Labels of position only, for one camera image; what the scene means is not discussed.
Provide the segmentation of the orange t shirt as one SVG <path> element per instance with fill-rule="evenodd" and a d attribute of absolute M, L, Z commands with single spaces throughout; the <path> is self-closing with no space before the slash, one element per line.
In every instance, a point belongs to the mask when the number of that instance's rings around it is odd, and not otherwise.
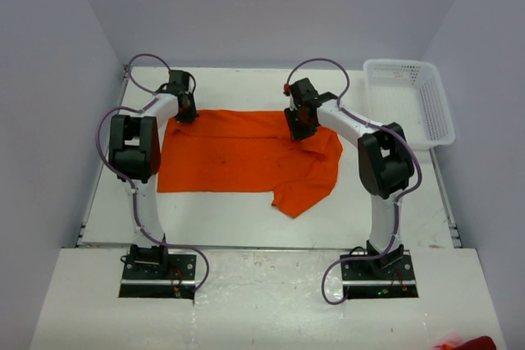
<path fill-rule="evenodd" d="M 167 122 L 157 190 L 271 192 L 272 205 L 296 218 L 331 194 L 342 152 L 325 127 L 292 140 L 280 111 L 202 110 L 190 124 Z"/>

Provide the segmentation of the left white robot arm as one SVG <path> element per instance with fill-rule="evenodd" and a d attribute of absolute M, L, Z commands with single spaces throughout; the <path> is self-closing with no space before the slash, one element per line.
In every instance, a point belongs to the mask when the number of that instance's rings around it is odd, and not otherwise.
<path fill-rule="evenodd" d="M 158 129 L 168 121 L 191 123 L 198 117 L 196 80 L 185 70 L 170 70 L 168 81 L 140 109 L 119 107 L 110 121 L 107 164 L 125 183 L 134 221 L 128 264 L 160 279 L 171 267 L 165 231 L 158 216 L 156 182 L 161 165 Z"/>

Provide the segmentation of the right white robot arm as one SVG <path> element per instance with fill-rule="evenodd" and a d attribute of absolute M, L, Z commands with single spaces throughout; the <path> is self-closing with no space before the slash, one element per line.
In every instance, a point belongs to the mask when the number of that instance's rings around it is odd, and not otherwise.
<path fill-rule="evenodd" d="M 325 127 L 357 149 L 358 176 L 372 204 L 371 233 L 360 260 L 372 277 L 387 277 L 404 253 L 400 205 L 415 173 L 402 127 L 350 112 L 335 94 L 319 93 L 307 78 L 285 84 L 284 95 L 290 98 L 285 118 L 293 140 L 309 139 Z"/>

